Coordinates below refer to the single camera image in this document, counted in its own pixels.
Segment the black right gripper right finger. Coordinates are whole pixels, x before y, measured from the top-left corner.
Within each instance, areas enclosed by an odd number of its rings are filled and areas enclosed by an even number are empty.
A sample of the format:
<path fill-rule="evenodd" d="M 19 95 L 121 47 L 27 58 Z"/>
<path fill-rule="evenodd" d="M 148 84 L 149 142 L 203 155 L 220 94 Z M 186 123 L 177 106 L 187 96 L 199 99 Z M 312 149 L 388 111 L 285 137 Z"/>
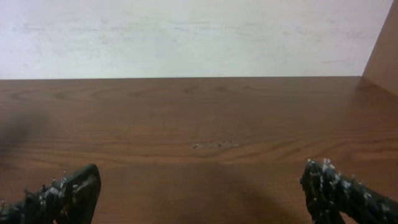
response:
<path fill-rule="evenodd" d="M 397 224 L 396 201 L 343 176 L 329 159 L 308 159 L 300 185 L 313 223 L 345 224 L 344 213 L 356 223 Z"/>

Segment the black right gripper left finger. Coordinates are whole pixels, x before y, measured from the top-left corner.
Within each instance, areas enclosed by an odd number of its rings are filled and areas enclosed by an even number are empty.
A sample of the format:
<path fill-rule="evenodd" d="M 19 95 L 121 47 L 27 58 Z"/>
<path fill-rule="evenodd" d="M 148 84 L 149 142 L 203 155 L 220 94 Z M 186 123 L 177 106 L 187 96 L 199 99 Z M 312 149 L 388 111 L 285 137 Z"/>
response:
<path fill-rule="evenodd" d="M 101 176 L 88 164 L 36 192 L 27 189 L 16 203 L 1 201 L 1 224 L 91 223 L 101 192 Z"/>

